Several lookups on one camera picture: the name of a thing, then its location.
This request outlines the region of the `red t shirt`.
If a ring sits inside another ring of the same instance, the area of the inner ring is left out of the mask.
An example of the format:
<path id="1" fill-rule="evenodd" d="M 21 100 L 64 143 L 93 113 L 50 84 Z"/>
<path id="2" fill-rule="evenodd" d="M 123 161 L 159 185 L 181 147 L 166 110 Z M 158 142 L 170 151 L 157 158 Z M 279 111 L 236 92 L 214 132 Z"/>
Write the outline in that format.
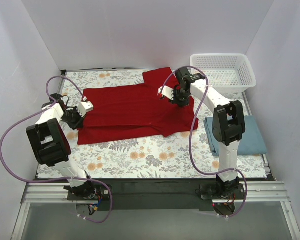
<path id="1" fill-rule="evenodd" d="M 178 81 L 169 67 L 144 72 L 144 82 L 136 85 L 87 88 L 83 94 L 93 104 L 83 128 L 78 131 L 79 145 L 99 144 L 141 137 L 162 135 L 198 129 L 195 101 L 179 107 L 158 97 L 158 89 L 165 81 L 175 87 Z"/>

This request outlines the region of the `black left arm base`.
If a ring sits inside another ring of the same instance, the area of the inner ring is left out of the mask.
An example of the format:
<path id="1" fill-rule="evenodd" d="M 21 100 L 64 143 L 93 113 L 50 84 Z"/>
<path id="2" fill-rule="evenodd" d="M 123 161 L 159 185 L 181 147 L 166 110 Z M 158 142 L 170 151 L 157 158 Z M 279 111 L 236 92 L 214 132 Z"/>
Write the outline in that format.
<path id="1" fill-rule="evenodd" d="M 93 187 L 88 190 L 80 190 L 76 193 L 70 186 L 64 186 L 63 189 L 68 191 L 67 200 L 69 201 L 98 201 L 98 200 L 110 200 L 110 193 L 112 192 L 112 186 L 108 185 L 106 188 L 102 184 L 94 184 Z"/>

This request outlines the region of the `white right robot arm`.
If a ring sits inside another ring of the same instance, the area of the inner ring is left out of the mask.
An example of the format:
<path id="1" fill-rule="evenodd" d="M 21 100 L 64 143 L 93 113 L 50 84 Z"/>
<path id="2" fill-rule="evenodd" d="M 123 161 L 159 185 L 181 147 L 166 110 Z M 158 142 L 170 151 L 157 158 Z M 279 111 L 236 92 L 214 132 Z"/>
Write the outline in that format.
<path id="1" fill-rule="evenodd" d="M 243 105 L 222 96 L 202 71 L 192 74 L 185 66 L 175 70 L 174 75 L 178 85 L 172 90 L 171 103 L 184 107 L 193 96 L 213 114 L 211 130 L 219 144 L 219 167 L 215 181 L 202 184 L 199 192 L 206 199 L 232 197 L 242 187 L 237 165 L 240 141 L 246 131 Z"/>

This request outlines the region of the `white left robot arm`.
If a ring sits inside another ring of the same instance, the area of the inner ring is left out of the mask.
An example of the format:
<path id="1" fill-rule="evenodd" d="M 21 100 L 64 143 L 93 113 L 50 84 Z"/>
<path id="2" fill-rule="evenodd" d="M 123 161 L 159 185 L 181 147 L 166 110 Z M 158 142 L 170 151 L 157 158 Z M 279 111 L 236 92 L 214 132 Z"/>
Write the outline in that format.
<path id="1" fill-rule="evenodd" d="M 70 144 L 62 130 L 61 122 L 72 130 L 83 127 L 88 112 L 93 104 L 84 97 L 77 106 L 68 107 L 63 96 L 55 93 L 49 102 L 42 105 L 43 113 L 39 120 L 26 128 L 34 156 L 40 165 L 46 165 L 67 178 L 69 186 L 64 189 L 78 198 L 91 200 L 96 196 L 96 187 L 87 172 L 81 169 L 73 159 Z"/>

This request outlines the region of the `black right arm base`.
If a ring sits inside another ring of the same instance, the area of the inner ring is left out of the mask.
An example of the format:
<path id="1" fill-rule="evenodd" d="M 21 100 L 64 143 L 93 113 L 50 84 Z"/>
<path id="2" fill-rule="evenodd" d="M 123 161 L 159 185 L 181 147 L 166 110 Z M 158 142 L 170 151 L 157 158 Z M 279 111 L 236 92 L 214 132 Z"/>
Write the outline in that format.
<path id="1" fill-rule="evenodd" d="M 199 185 L 198 195 L 202 200 L 226 200 L 230 197 L 243 200 L 245 190 L 244 186 L 235 180 L 223 182 L 222 180 L 209 179 Z"/>

